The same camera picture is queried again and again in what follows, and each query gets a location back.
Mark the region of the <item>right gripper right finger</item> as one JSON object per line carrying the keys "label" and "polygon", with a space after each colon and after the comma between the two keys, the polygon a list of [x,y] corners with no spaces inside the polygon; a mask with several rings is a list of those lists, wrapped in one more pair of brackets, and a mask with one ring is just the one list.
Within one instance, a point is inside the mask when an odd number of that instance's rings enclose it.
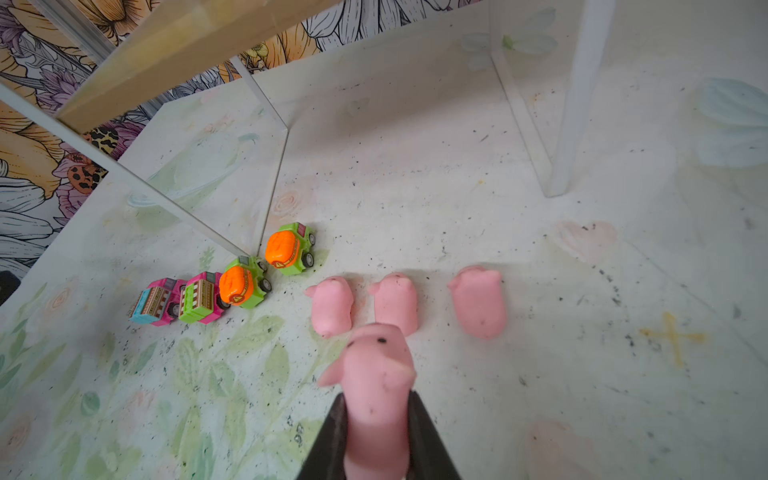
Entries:
{"label": "right gripper right finger", "polygon": [[414,390],[408,398],[408,438],[408,480],[461,479],[421,397]]}

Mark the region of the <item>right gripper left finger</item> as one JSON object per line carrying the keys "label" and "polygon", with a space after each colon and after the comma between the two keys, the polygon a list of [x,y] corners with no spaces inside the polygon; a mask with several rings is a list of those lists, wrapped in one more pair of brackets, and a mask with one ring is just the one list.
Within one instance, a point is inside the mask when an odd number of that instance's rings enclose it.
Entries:
{"label": "right gripper left finger", "polygon": [[303,462],[297,480],[345,480],[348,414],[345,396],[339,393]]}

